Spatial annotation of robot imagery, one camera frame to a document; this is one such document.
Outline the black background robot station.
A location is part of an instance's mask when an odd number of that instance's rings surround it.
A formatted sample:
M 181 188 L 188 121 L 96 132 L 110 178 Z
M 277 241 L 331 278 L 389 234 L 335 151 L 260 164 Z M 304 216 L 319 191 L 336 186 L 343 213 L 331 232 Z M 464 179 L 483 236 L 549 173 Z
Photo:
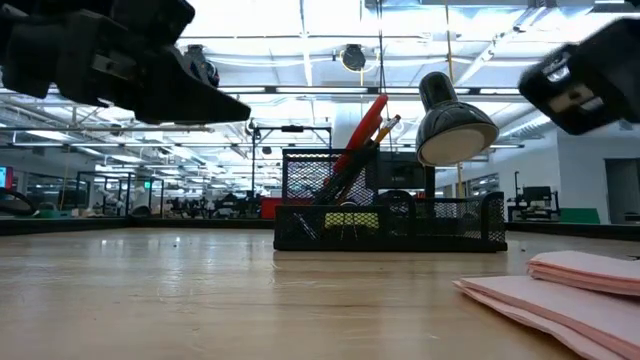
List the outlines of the black background robot station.
M 520 186 L 514 172 L 515 195 L 507 200 L 508 222 L 559 222 L 559 194 L 550 186 Z

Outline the red bin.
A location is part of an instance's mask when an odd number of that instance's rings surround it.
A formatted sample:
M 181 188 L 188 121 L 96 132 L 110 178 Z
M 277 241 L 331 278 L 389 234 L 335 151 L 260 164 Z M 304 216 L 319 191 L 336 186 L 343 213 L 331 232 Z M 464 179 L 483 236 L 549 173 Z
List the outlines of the red bin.
M 276 216 L 276 207 L 281 204 L 281 197 L 262 197 L 260 200 L 260 217 L 273 220 Z

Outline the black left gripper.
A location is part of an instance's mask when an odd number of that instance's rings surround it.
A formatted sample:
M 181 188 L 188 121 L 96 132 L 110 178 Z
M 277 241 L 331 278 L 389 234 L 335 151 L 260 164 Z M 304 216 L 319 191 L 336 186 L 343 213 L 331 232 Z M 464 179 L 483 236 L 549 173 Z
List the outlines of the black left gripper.
M 251 108 L 195 77 L 176 40 L 188 0 L 0 0 L 0 76 L 77 103 L 133 108 L 149 124 L 245 121 Z

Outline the black monitor screen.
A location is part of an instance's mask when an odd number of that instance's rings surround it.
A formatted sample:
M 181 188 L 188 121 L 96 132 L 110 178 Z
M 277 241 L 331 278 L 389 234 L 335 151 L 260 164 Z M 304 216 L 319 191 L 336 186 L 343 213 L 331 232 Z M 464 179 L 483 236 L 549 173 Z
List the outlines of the black monitor screen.
M 414 153 L 380 152 L 377 165 L 380 189 L 422 189 L 425 185 L 424 167 Z

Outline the black gantry frame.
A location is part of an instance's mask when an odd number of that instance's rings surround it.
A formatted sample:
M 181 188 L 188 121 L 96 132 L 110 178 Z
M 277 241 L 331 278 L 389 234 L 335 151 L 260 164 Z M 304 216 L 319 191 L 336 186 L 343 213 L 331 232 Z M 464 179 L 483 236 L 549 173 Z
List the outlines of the black gantry frame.
M 266 134 L 261 137 L 262 140 L 266 140 L 271 133 L 274 131 L 279 131 L 282 133 L 303 133 L 305 131 L 310 131 L 315 134 L 321 142 L 327 146 L 328 149 L 332 149 L 332 141 L 333 134 L 331 127 L 320 127 L 320 126 L 303 126 L 303 125 L 283 125 L 283 126 L 258 126 L 253 125 L 251 128 L 251 192 L 256 194 L 256 147 L 258 145 L 257 142 L 257 133 L 265 130 Z M 320 135 L 319 131 L 326 131 L 328 133 L 328 139 L 324 140 Z

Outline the small yellow sticky pad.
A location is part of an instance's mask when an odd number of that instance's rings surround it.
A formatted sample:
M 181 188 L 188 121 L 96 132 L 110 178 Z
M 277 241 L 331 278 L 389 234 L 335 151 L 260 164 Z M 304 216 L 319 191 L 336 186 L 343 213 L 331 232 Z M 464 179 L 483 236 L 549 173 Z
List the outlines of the small yellow sticky pad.
M 376 213 L 370 212 L 333 212 L 324 216 L 323 226 L 332 227 L 365 227 L 378 229 L 380 227 L 379 217 Z

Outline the green panel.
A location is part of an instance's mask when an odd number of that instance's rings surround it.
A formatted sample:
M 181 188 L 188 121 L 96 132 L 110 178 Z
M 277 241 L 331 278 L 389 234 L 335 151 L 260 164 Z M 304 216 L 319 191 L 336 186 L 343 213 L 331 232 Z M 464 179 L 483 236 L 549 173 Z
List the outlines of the green panel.
M 561 208 L 559 221 L 567 224 L 595 224 L 601 223 L 596 208 Z

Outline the black curved chair back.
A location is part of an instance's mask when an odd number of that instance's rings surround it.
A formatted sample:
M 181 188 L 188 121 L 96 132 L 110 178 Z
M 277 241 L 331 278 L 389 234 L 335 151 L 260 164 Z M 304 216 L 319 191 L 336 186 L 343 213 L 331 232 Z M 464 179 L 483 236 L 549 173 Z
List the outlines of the black curved chair back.
M 0 213 L 12 216 L 35 216 L 39 210 L 22 193 L 0 187 Z

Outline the red handled scissors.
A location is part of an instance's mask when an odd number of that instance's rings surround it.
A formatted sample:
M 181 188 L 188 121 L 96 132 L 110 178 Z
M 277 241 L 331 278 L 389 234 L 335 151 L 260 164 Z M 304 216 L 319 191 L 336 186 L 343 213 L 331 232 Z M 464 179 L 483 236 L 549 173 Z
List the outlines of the red handled scissors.
M 370 148 L 371 137 L 381 125 L 381 113 L 387 102 L 388 95 L 381 94 L 365 113 L 349 139 L 344 152 L 333 165 L 332 176 L 325 181 L 321 191 L 316 195 L 316 204 L 326 205 L 336 202 L 339 195 L 370 161 L 375 153 L 374 149 Z

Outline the black mesh desk organizer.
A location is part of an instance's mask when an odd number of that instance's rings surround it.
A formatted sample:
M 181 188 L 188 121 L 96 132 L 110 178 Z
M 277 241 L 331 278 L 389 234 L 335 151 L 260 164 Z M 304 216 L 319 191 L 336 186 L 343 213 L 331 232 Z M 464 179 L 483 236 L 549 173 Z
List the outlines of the black mesh desk organizer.
M 416 190 L 380 189 L 370 206 L 330 207 L 333 212 L 370 212 L 380 227 L 332 227 L 321 231 L 317 241 L 292 224 L 300 206 L 285 200 L 285 157 L 303 149 L 283 152 L 282 204 L 276 207 L 273 245 L 281 251 L 356 252 L 480 252 L 506 250 L 504 196 L 500 192 L 466 198 L 427 199 L 424 187 Z

